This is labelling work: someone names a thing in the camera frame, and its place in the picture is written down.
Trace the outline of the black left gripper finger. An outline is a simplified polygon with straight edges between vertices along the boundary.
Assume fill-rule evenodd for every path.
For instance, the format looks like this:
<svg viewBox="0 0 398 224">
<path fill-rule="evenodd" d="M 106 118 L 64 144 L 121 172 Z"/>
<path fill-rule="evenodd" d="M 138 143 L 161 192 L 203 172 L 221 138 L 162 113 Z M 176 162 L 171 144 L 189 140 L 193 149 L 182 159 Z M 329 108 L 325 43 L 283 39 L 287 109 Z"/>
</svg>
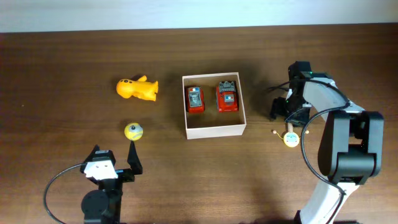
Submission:
<svg viewBox="0 0 398 224">
<path fill-rule="evenodd" d="M 133 174 L 142 174 L 143 173 L 142 164 L 138 158 L 134 141 L 130 142 L 127 163 L 130 165 L 130 168 L 131 168 Z"/>
<path fill-rule="evenodd" d="M 89 153 L 88 157 L 85 159 L 85 162 L 88 163 L 88 162 L 95 161 L 97 158 L 96 152 L 99 150 L 100 150 L 100 147 L 99 147 L 99 145 L 96 144 L 94 146 L 93 150 Z"/>
</svg>

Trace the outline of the yellow minion ball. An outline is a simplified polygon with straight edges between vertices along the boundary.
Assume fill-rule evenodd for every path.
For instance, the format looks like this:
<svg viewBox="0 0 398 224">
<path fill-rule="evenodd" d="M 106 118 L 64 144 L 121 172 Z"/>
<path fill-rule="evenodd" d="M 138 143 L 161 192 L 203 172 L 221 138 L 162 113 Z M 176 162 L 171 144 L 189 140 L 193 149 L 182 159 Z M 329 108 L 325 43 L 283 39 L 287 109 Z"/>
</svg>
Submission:
<svg viewBox="0 0 398 224">
<path fill-rule="evenodd" d="M 139 123 L 129 123 L 124 128 L 124 135 L 130 141 L 139 140 L 144 133 L 142 126 Z"/>
</svg>

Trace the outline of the wooden rattle drum toy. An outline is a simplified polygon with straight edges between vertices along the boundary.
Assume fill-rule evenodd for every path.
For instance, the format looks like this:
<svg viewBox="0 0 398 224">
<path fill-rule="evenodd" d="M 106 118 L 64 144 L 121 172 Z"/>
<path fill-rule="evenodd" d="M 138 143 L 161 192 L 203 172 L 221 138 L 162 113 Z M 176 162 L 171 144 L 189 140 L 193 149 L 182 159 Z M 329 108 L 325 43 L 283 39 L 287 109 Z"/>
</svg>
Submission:
<svg viewBox="0 0 398 224">
<path fill-rule="evenodd" d="M 278 136 L 287 147 L 298 146 L 300 144 L 300 136 L 294 132 L 293 124 L 287 123 L 285 126 L 286 130 L 282 134 L 279 134 L 275 129 L 271 130 L 272 134 Z"/>
</svg>

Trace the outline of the red toy fire truck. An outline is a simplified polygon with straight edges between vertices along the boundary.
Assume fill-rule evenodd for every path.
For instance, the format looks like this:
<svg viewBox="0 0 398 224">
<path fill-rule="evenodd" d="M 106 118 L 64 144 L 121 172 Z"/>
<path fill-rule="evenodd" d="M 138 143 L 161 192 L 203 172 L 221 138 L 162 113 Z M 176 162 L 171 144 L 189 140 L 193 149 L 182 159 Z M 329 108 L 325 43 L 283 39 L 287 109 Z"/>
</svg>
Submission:
<svg viewBox="0 0 398 224">
<path fill-rule="evenodd" d="M 236 85 L 234 81 L 221 81 L 216 87 L 216 102 L 219 113 L 239 110 Z"/>
</svg>

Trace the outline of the pink cardboard box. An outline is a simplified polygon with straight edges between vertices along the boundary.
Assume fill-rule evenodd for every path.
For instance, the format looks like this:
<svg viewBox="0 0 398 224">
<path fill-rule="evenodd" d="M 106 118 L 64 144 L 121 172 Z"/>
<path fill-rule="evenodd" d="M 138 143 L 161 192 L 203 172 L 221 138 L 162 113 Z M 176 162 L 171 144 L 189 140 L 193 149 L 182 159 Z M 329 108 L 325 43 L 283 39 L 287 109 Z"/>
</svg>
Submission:
<svg viewBox="0 0 398 224">
<path fill-rule="evenodd" d="M 233 81 L 237 91 L 238 110 L 220 113 L 216 105 L 216 86 L 221 81 Z M 186 90 L 198 86 L 204 93 L 205 110 L 187 111 Z M 187 139 L 217 138 L 242 135 L 246 128 L 246 114 L 238 72 L 187 75 L 182 77 L 184 122 Z"/>
</svg>

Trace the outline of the red toy truck grey front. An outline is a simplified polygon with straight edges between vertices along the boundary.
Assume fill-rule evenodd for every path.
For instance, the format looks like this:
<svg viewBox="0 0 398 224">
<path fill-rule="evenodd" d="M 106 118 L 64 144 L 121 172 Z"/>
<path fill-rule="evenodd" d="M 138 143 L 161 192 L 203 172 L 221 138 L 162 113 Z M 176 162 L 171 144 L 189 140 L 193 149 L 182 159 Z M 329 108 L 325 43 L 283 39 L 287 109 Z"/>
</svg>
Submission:
<svg viewBox="0 0 398 224">
<path fill-rule="evenodd" d="M 186 106 L 188 113 L 202 113 L 205 111 L 204 94 L 199 86 L 187 88 Z"/>
</svg>

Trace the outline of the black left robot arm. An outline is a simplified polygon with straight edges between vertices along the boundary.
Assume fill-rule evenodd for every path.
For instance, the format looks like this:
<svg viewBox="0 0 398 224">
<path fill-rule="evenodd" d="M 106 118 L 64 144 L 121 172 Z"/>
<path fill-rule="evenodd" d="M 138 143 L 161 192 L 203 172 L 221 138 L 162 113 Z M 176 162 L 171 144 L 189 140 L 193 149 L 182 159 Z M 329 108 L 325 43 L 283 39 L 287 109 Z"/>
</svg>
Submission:
<svg viewBox="0 0 398 224">
<path fill-rule="evenodd" d="M 83 161 L 82 174 L 98 186 L 88 192 L 81 201 L 84 223 L 119 223 L 121 219 L 121 202 L 123 184 L 134 182 L 136 175 L 143 173 L 134 141 L 130 142 L 127 163 L 128 169 L 116 169 L 113 151 L 100 150 L 96 145 Z"/>
</svg>

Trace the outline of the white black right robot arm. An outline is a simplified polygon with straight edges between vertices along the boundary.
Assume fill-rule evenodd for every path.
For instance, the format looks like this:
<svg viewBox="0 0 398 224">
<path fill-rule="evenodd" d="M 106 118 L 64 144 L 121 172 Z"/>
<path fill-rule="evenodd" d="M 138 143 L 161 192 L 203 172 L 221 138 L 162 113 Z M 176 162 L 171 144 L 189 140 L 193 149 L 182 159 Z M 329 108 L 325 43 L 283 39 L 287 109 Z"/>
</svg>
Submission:
<svg viewBox="0 0 398 224">
<path fill-rule="evenodd" d="M 381 170 L 384 118 L 353 103 L 326 73 L 289 70 L 286 84 L 288 94 L 274 100 L 271 116 L 285 118 L 284 144 L 300 146 L 306 166 L 319 179 L 294 222 L 333 223 L 348 197 Z M 317 118 L 324 119 L 325 127 L 314 168 L 305 137 Z"/>
</svg>

